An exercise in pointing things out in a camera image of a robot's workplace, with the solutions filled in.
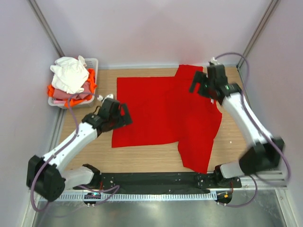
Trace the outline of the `red t-shirt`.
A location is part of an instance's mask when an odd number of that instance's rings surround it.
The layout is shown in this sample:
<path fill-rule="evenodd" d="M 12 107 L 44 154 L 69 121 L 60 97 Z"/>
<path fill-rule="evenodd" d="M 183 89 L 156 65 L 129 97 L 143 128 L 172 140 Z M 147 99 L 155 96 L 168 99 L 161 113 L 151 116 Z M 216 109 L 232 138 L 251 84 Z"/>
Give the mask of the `red t-shirt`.
<path fill-rule="evenodd" d="M 222 113 L 215 101 L 189 91 L 202 70 L 180 65 L 173 77 L 118 78 L 117 99 L 127 105 L 133 122 L 114 130 L 112 147 L 177 142 L 183 166 L 206 173 Z"/>

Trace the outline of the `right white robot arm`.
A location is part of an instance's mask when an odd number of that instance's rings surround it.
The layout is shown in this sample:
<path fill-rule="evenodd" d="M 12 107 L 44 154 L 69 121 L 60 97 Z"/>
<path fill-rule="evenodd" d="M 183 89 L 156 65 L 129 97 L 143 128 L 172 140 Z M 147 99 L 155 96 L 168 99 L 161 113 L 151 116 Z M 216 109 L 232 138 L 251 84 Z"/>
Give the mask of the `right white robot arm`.
<path fill-rule="evenodd" d="M 283 139 L 273 137 L 261 124 L 248 106 L 241 87 L 228 82 L 224 65 L 211 63 L 207 73 L 196 71 L 189 92 L 195 89 L 200 96 L 217 101 L 230 114 L 247 144 L 239 160 L 215 167 L 215 185 L 225 187 L 231 178 L 255 175 L 279 165 L 285 145 Z"/>

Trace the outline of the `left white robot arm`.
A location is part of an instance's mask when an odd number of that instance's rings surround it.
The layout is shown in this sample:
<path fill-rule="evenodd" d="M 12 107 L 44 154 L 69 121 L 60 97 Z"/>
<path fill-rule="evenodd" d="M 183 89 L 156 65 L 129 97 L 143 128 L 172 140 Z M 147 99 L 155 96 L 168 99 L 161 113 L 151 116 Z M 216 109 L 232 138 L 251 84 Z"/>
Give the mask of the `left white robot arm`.
<path fill-rule="evenodd" d="M 28 162 L 27 186 L 48 202 L 58 199 L 64 190 L 74 187 L 96 189 L 100 171 L 90 164 L 67 171 L 66 166 L 89 143 L 102 133 L 131 124 L 126 104 L 107 98 L 96 110 L 84 116 L 76 130 L 43 157 L 33 156 Z"/>

